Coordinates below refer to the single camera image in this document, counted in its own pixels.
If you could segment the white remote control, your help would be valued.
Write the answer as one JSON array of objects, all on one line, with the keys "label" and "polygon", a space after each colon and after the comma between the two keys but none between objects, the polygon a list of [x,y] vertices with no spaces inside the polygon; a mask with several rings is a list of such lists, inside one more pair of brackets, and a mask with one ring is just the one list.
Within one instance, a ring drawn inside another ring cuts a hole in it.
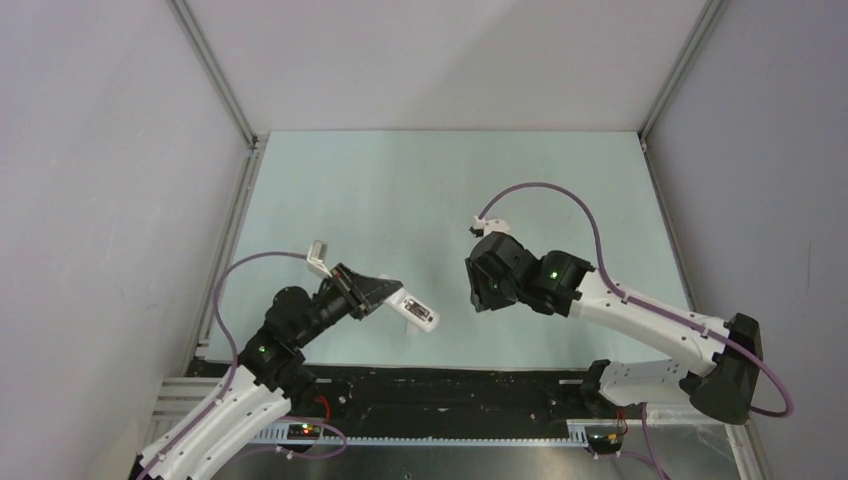
[{"label": "white remote control", "polygon": [[404,287],[399,288],[384,300],[383,305],[391,308],[406,320],[407,335],[414,335],[418,332],[430,333],[438,326],[440,320],[438,312],[412,295]]}]

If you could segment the AAA battery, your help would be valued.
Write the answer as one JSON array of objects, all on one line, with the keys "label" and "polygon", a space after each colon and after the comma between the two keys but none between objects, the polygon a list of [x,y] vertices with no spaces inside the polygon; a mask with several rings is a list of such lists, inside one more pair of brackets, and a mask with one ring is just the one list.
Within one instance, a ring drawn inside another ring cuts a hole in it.
[{"label": "AAA battery", "polygon": [[432,311],[412,298],[405,299],[403,307],[419,322],[430,323],[433,319]]}]

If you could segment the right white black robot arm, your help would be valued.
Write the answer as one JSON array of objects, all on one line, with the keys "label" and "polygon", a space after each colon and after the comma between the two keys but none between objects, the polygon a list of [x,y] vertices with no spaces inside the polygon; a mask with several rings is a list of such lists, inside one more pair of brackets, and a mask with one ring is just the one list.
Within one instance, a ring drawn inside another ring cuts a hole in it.
[{"label": "right white black robot arm", "polygon": [[478,312],[524,304],[610,328],[667,355],[624,364],[596,360],[580,387],[584,410],[598,418],[618,407],[689,402],[700,413],[742,425],[754,408],[763,359],[760,324],[737,313],[728,320],[655,304],[605,281],[600,269],[569,253],[535,257],[503,232],[484,236],[465,260]]}]

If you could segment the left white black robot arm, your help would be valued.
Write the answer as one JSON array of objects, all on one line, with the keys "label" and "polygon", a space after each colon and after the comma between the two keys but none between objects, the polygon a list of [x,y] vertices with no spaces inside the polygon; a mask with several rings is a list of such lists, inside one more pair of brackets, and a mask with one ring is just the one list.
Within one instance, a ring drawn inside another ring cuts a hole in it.
[{"label": "left white black robot arm", "polygon": [[362,320],[403,284],[339,263],[316,293],[280,290],[227,375],[175,427],[136,456],[133,479],[209,479],[277,419],[314,406],[315,376],[304,347],[350,316]]}]

